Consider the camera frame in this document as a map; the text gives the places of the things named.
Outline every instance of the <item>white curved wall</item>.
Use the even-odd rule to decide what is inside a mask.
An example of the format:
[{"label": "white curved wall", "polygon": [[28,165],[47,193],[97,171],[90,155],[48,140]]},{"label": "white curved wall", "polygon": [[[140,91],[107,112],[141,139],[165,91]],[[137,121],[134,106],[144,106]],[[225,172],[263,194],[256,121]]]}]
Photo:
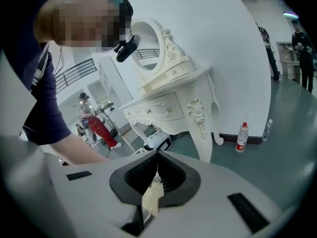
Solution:
[{"label": "white curved wall", "polygon": [[[249,123],[262,136],[270,104],[270,70],[254,20],[240,0],[129,0],[134,17],[155,19],[196,68],[212,66],[222,109],[221,133],[237,134]],[[139,83],[130,59],[116,63],[132,96]]]}]

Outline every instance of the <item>navy shirt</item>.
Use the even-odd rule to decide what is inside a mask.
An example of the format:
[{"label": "navy shirt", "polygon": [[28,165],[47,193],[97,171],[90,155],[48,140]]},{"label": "navy shirt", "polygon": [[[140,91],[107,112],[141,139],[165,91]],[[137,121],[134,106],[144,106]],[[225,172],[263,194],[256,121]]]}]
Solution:
[{"label": "navy shirt", "polygon": [[[14,14],[7,14],[10,24],[5,25],[5,35],[1,33],[1,47],[13,70],[29,90],[44,47],[34,36],[33,23],[48,0],[22,1],[24,3],[21,3],[19,10],[9,8]],[[50,53],[48,56],[45,73],[32,90],[37,102],[23,126],[28,139],[38,145],[56,143],[71,134],[58,110],[52,57]]]}]

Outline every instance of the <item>plastic bottle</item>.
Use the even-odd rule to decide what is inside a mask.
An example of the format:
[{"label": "plastic bottle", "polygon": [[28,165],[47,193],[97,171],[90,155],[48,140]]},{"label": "plastic bottle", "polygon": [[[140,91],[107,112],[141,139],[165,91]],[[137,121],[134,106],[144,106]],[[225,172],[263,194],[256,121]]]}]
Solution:
[{"label": "plastic bottle", "polygon": [[265,128],[264,133],[263,133],[263,141],[267,140],[267,137],[269,135],[269,131],[270,131],[272,125],[273,125],[273,120],[272,119],[268,120],[266,128]]},{"label": "plastic bottle", "polygon": [[244,122],[242,126],[240,127],[240,131],[238,134],[238,140],[236,145],[236,151],[238,153],[242,153],[244,151],[247,140],[248,140],[248,136],[249,136],[249,127],[248,127],[248,124]]}]

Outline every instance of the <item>person in black clothes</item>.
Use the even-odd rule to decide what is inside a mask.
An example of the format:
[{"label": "person in black clothes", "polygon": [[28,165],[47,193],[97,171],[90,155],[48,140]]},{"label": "person in black clothes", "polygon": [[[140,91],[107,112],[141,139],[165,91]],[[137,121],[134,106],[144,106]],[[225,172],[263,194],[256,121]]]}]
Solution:
[{"label": "person in black clothes", "polygon": [[271,45],[270,45],[270,42],[269,42],[269,35],[268,35],[267,31],[263,27],[259,27],[258,26],[258,28],[259,28],[259,31],[261,33],[262,39],[264,41],[264,44],[265,44],[265,48],[266,48],[266,52],[267,52],[267,57],[268,57],[269,63],[271,64],[271,67],[272,67],[272,70],[273,70],[273,73],[274,73],[274,80],[276,82],[280,82],[281,80],[279,78],[278,69],[277,69],[277,66],[276,66],[276,60],[274,58],[273,51],[272,51],[272,48],[271,48]]},{"label": "person in black clothes", "polygon": [[313,78],[314,78],[314,63],[313,63],[313,45],[309,40],[307,34],[303,33],[300,29],[297,19],[292,20],[295,33],[292,35],[293,49],[299,53],[299,66],[302,70],[302,86],[307,88],[308,91],[313,91]]}]

